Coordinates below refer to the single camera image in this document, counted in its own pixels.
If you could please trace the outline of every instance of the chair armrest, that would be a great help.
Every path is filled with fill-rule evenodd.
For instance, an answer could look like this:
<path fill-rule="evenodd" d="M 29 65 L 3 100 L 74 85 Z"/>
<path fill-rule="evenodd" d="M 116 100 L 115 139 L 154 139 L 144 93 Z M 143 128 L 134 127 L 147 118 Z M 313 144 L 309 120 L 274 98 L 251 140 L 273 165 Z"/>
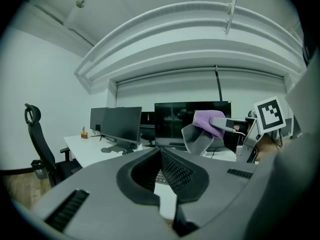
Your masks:
<path fill-rule="evenodd" d="M 82 169 L 82 167 L 77 167 L 77 168 L 71 170 L 71 173 L 75 174 L 76 172 L 80 171 L 81 169 Z"/>
<path fill-rule="evenodd" d="M 66 162 L 70 162 L 69 152 L 70 152 L 70 149 L 69 149 L 68 147 L 63 148 L 63 149 L 60 149 L 60 153 L 61 153 L 61 154 L 64 153 L 65 161 L 66 161 Z"/>

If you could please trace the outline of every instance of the cable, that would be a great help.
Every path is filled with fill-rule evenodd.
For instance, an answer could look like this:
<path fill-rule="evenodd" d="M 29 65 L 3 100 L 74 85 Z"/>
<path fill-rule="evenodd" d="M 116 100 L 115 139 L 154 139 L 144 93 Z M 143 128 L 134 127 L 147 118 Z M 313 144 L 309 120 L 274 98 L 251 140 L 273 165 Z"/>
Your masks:
<path fill-rule="evenodd" d="M 281 137 L 280 137 L 280 143 L 279 143 L 279 141 L 278 141 L 278 140 L 275 140 L 274 137 L 273 137 L 273 135 L 271 134 L 271 141 L 272 141 L 276 146 L 278 146 L 279 148 L 281 148 L 281 147 L 283 146 L 283 144 L 282 144 L 282 135 L 281 135 Z"/>
<path fill-rule="evenodd" d="M 282 141 L 282 130 L 279 129 L 279 136 L 280 136 L 280 142 L 281 142 L 281 147 L 284 145 L 283 141 Z"/>
<path fill-rule="evenodd" d="M 215 65 L 215 77 L 216 77 L 216 82 L 218 84 L 220 101 L 222 102 L 223 99 L 222 99 L 221 85 L 220 85 L 220 80 L 219 80 L 219 75 L 218 75 L 218 66 L 217 65 Z"/>
<path fill-rule="evenodd" d="M 216 152 L 218 149 L 219 149 L 219 148 L 216 148 L 216 149 L 213 151 L 213 155 L 211 156 L 211 159 L 214 157 L 215 152 Z"/>

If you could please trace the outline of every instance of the black cable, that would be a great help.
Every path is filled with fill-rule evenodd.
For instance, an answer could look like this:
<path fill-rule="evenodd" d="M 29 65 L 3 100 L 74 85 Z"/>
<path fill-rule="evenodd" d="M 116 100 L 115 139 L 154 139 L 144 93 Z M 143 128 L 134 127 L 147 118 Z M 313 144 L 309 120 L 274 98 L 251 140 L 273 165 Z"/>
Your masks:
<path fill-rule="evenodd" d="M 283 141 L 282 141 L 282 130 L 279 129 L 279 136 L 280 136 L 280 142 L 281 142 L 281 147 L 284 145 Z"/>
<path fill-rule="evenodd" d="M 220 80 L 219 80 L 219 75 L 218 75 L 218 71 L 215 71 L 215 77 L 216 77 L 216 82 L 218 84 L 218 90 L 219 90 L 219 97 L 220 97 L 220 101 L 222 102 L 222 92 L 221 92 L 221 85 L 220 85 Z"/>
<path fill-rule="evenodd" d="M 273 142 L 276 146 L 278 146 L 279 148 L 282 147 L 282 144 L 280 145 L 279 142 L 274 139 L 274 137 L 272 136 L 272 134 L 271 134 L 271 140 L 272 140 L 272 142 Z"/>
<path fill-rule="evenodd" d="M 215 152 L 216 152 L 218 149 L 219 149 L 219 148 L 216 148 L 216 149 L 213 151 L 213 155 L 211 156 L 211 159 L 214 157 Z"/>

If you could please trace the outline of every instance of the black office chair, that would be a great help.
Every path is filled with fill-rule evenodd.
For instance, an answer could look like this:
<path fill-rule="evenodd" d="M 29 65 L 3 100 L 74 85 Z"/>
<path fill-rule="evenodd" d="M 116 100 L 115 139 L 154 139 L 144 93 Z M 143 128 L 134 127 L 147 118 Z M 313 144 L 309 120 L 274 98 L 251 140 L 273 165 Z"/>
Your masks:
<path fill-rule="evenodd" d="M 39 123 L 41 118 L 41 112 L 39 108 L 29 104 L 25 104 L 25 106 L 26 109 L 24 111 L 24 119 L 28 125 L 33 146 L 40 159 L 43 161 L 44 166 L 46 167 L 50 185 L 53 187 L 70 177 L 72 174 L 75 174 L 82 167 L 76 160 L 70 161 L 69 148 L 60 150 L 60 153 L 65 154 L 65 161 L 56 164 L 55 157 L 47 145 L 41 125 Z"/>

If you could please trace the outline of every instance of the vent slot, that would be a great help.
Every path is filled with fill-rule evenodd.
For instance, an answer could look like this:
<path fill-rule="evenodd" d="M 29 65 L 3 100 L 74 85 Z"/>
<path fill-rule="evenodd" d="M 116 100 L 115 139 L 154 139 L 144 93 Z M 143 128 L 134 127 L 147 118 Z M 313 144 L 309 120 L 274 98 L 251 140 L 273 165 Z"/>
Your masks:
<path fill-rule="evenodd" d="M 165 152 L 161 153 L 163 175 L 174 193 L 187 187 L 194 177 L 194 172 Z"/>
<path fill-rule="evenodd" d="M 239 177 L 242 177 L 242 178 L 246 178 L 246 179 L 250 179 L 251 176 L 252 176 L 252 172 L 247 172 L 247 171 L 243 171 L 243 170 L 237 170 L 237 169 L 233 169 L 233 168 L 230 168 L 228 171 L 227 171 L 228 174 L 233 174 L 233 175 L 236 175 L 236 176 L 239 176 Z"/>
<path fill-rule="evenodd" d="M 84 190 L 78 189 L 73 191 L 45 222 L 62 232 L 88 196 L 89 193 Z"/>

